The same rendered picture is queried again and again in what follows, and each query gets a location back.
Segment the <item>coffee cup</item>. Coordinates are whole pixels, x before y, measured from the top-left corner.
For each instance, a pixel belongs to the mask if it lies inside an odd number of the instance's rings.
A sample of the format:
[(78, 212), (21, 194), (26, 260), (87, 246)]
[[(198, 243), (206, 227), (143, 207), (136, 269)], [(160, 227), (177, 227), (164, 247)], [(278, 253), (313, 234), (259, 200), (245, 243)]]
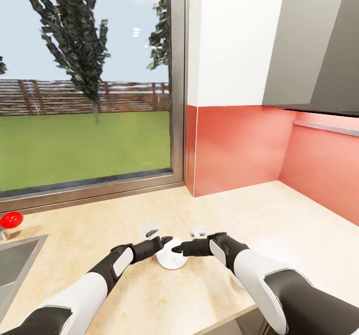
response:
[(240, 281), (237, 279), (235, 274), (233, 274), (232, 272), (230, 272), (230, 273), (231, 273), (232, 279), (234, 280), (235, 284), (240, 288), (244, 288), (244, 286), (240, 283)]

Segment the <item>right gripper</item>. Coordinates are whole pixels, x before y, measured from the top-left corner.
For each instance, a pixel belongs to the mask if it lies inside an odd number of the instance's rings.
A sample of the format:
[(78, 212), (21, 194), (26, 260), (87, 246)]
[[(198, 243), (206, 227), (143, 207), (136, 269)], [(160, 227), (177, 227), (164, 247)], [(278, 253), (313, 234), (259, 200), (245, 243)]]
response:
[(202, 239), (182, 242), (181, 245), (175, 246), (171, 251), (178, 254), (183, 253), (184, 257), (203, 257), (204, 255), (200, 249), (201, 240)]

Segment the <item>saucer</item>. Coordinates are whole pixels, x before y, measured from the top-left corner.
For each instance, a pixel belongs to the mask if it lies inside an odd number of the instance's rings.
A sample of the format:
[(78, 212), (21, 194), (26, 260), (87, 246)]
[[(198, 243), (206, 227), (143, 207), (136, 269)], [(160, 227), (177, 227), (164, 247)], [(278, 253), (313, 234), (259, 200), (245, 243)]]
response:
[(157, 260), (164, 268), (177, 269), (185, 264), (188, 257), (184, 257), (183, 253), (178, 254), (171, 251), (175, 246), (181, 245), (182, 241), (174, 238), (163, 246), (163, 250), (157, 252)]

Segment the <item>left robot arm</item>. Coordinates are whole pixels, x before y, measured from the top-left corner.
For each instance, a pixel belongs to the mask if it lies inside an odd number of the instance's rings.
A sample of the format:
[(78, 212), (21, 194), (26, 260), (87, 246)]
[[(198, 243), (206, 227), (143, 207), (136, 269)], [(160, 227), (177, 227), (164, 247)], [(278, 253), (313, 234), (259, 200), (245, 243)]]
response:
[(70, 287), (37, 307), (20, 326), (1, 335), (86, 335), (106, 298), (124, 270), (154, 256), (173, 240), (150, 236), (160, 227), (150, 225), (141, 233), (141, 243), (118, 245), (111, 253)]

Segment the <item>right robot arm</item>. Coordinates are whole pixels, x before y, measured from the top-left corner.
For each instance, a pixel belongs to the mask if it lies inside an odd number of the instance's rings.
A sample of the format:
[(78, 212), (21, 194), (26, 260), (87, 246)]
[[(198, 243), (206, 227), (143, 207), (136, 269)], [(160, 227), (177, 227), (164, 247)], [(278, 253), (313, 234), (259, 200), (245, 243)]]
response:
[(215, 256), (247, 290), (279, 335), (359, 335), (359, 308), (313, 286), (292, 266), (269, 259), (227, 232), (192, 228), (191, 241), (171, 249), (184, 257)]

